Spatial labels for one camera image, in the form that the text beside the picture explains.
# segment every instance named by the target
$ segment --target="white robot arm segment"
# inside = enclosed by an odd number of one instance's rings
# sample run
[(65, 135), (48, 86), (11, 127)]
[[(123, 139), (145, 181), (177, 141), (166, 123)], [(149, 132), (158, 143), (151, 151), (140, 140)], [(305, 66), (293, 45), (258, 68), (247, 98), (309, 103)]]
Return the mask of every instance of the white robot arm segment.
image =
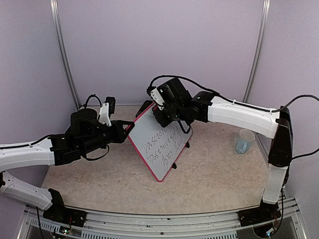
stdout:
[(22, 202), (47, 210), (52, 206), (52, 196), (47, 189), (42, 189), (13, 177), (8, 172), (2, 173), (0, 195), (6, 195)]
[(253, 108), (230, 103), (220, 97), (214, 97), (211, 100), (211, 103), (212, 105), (208, 106), (209, 122), (220, 122), (246, 128), (271, 139), (275, 137), (278, 128), (276, 119), (279, 119), (279, 112), (263, 112)]
[[(0, 147), (11, 147), (20, 144), (2, 144)], [(50, 151), (51, 147), (51, 140), (46, 138), (29, 147), (1, 149), (0, 172), (26, 166), (54, 165), (54, 153)]]
[(277, 167), (268, 164), (268, 178), (263, 194), (264, 203), (276, 204), (279, 201), (288, 168), (288, 166)]

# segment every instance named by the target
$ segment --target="whiteboard stand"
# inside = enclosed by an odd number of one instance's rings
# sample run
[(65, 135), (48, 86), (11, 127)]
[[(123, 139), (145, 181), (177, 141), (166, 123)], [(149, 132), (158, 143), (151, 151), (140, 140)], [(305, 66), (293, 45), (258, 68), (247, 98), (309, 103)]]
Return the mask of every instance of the whiteboard stand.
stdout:
[(161, 127), (152, 112), (154, 105), (152, 103), (137, 114), (128, 138), (155, 179), (162, 182), (172, 168), (177, 168), (175, 162), (184, 148), (189, 148), (188, 141), (193, 131), (183, 133), (176, 121)]

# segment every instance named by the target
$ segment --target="speckled floor surface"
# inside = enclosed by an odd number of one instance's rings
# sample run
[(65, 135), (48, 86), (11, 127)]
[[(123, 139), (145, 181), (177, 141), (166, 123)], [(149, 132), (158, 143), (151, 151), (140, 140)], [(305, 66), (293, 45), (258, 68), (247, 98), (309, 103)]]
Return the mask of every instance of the speckled floor surface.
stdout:
[[(134, 120), (137, 106), (117, 106), (112, 120)], [(234, 151), (240, 128), (194, 122), (190, 148), (165, 180), (157, 182), (127, 139), (110, 144), (104, 158), (51, 166), (44, 188), (58, 190), (66, 205), (134, 214), (192, 214), (258, 205), (267, 165), (256, 145), (246, 155)], [(103, 154), (97, 150), (91, 158)]]

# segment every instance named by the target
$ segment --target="black cable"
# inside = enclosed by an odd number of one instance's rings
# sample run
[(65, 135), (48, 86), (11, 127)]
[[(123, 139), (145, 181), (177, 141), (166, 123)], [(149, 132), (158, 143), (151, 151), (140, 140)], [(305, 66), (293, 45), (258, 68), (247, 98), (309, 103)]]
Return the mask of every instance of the black cable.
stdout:
[[(232, 100), (230, 100), (230, 99), (228, 99), (228, 98), (226, 98), (226, 97), (220, 95), (217, 91), (215, 91), (215, 90), (213, 90), (213, 89), (210, 89), (210, 88), (206, 88), (206, 87), (204, 87), (204, 86), (198, 84), (197, 82), (195, 82), (195, 81), (193, 81), (193, 80), (191, 80), (191, 79), (189, 79), (189, 78), (186, 78), (186, 77), (184, 77), (184, 76), (175, 76), (175, 75), (161, 75), (161, 76), (157, 76), (157, 77), (155, 77), (154, 79), (152, 79), (152, 81), (151, 81), (151, 83), (150, 83), (150, 85), (149, 85), (149, 87), (148, 87), (148, 89), (147, 89), (148, 94), (149, 94), (149, 92), (151, 91), (151, 89), (153, 89), (153, 83), (154, 83), (155, 80), (160, 79), (160, 78), (167, 78), (167, 77), (179, 78), (179, 79), (183, 79), (183, 80), (189, 81), (189, 82), (193, 83), (194, 85), (200, 87), (201, 89), (203, 89), (203, 90), (205, 90), (205, 91), (208, 91), (208, 92), (211, 92), (211, 93), (214, 93), (216, 96), (219, 96), (220, 98), (222, 98), (222, 99), (224, 99), (224, 100), (226, 100), (226, 101), (228, 101), (228, 102), (230, 102), (230, 103), (234, 103), (234, 104), (240, 105), (240, 106), (245, 106), (245, 107), (252, 108), (252, 109), (255, 109), (255, 110), (260, 110), (260, 111), (264, 111), (264, 112), (270, 112), (270, 110), (267, 110), (267, 109), (263, 109), (263, 108), (256, 107), (256, 106), (250, 106), (250, 105), (243, 104), (243, 103), (240, 103), (240, 102), (237, 102), (237, 101), (232, 101)], [(154, 102), (155, 102), (155, 104), (157, 104), (158, 106), (164, 107), (164, 105), (162, 106), (162, 105), (158, 104), (156, 101), (154, 101)]]
[(280, 219), (279, 225), (276, 228), (275, 232), (270, 235), (270, 237), (272, 237), (274, 234), (276, 234), (279, 231), (281, 223), (283, 222), (283, 219), (284, 219), (284, 193), (283, 193), (283, 189), (281, 189), (281, 207), (282, 207), (282, 211), (281, 211), (281, 219)]
[(50, 233), (51, 233), (52, 238), (55, 239), (55, 236), (56, 236), (55, 228), (54, 228), (54, 230), (53, 230), (53, 233), (52, 233), (52, 232), (50, 232)]
[(106, 156), (106, 155), (109, 153), (110, 147), (109, 147), (108, 145), (106, 145), (106, 147), (107, 147), (108, 151), (107, 151), (105, 154), (103, 154), (102, 156), (100, 156), (100, 157), (97, 157), (97, 158), (87, 158), (87, 157), (83, 157), (83, 158), (85, 158), (85, 159), (88, 160), (88, 161), (96, 161), (96, 160), (99, 160), (99, 159), (103, 158), (104, 156)]
[(30, 147), (30, 146), (33, 146), (39, 142), (41, 142), (42, 140), (48, 138), (48, 137), (51, 137), (51, 136), (54, 136), (54, 134), (48, 134), (44, 137), (42, 137), (41, 139), (38, 139), (37, 141), (33, 142), (33, 143), (30, 143), (30, 144), (21, 144), (21, 145), (15, 145), (15, 146), (7, 146), (7, 147), (0, 147), (0, 149), (10, 149), (10, 148), (23, 148), (23, 147)]
[(305, 153), (305, 154), (301, 154), (301, 155), (295, 156), (295, 157), (292, 158), (292, 160), (294, 160), (296, 158), (307, 157), (307, 156), (313, 155), (313, 154), (315, 154), (317, 152), (319, 152), (319, 148), (317, 148), (314, 152)]
[(102, 102), (101, 102), (100, 98), (99, 98), (98, 96), (96, 96), (96, 94), (93, 94), (93, 95), (90, 95), (90, 96), (86, 99), (86, 102), (85, 102), (85, 104), (83, 105), (85, 109), (86, 109), (86, 107), (88, 106), (88, 103), (89, 103), (89, 101), (90, 101), (91, 98), (96, 98), (96, 99), (99, 101), (99, 103), (100, 103), (100, 107), (102, 107)]
[(281, 107), (280, 109), (278, 110), (275, 110), (273, 111), (274, 113), (276, 112), (279, 112), (279, 111), (282, 111), (284, 110), (285, 108), (287, 108), (289, 105), (291, 105), (292, 102), (294, 102), (295, 100), (299, 99), (299, 98), (303, 98), (303, 97), (307, 97), (307, 98), (313, 98), (317, 101), (319, 101), (319, 98), (317, 96), (313, 96), (313, 95), (299, 95), (299, 96), (296, 96), (294, 97), (288, 104), (286, 104), (285, 106)]
[(181, 131), (183, 131), (183, 133), (188, 134), (190, 132), (191, 126), (189, 126), (188, 130), (186, 131), (184, 129), (183, 125), (181, 124), (180, 120), (178, 120), (177, 122), (178, 122), (178, 124), (179, 124), (179, 126), (181, 128)]
[(38, 207), (35, 207), (35, 208), (36, 208), (36, 213), (38, 214), (38, 223), (39, 223), (40, 234), (41, 234), (42, 239), (44, 239), (43, 231), (41, 228), (41, 222), (40, 222), (39, 208)]
[(197, 86), (200, 87), (201, 89), (206, 90), (206, 91), (209, 91), (209, 92), (212, 92), (212, 93), (214, 93), (214, 94), (216, 94), (216, 95), (219, 96), (219, 93), (218, 93), (217, 91), (214, 91), (214, 90), (212, 90), (212, 89), (206, 88), (206, 87), (204, 87), (204, 86), (198, 84), (197, 82), (195, 82), (195, 81), (193, 81), (193, 80), (191, 80), (191, 79), (189, 79), (189, 78), (186, 78), (186, 77), (184, 77), (184, 76), (175, 76), (175, 75), (161, 75), (161, 76), (155, 77), (154, 79), (152, 79), (152, 81), (151, 81), (151, 83), (150, 83), (150, 86), (149, 86), (149, 89), (152, 88), (152, 84), (154, 83), (154, 81), (156, 81), (157, 79), (160, 79), (160, 78), (167, 78), (167, 77), (179, 78), (179, 79), (183, 79), (183, 80), (189, 81), (189, 82), (193, 83), (194, 85), (197, 85)]

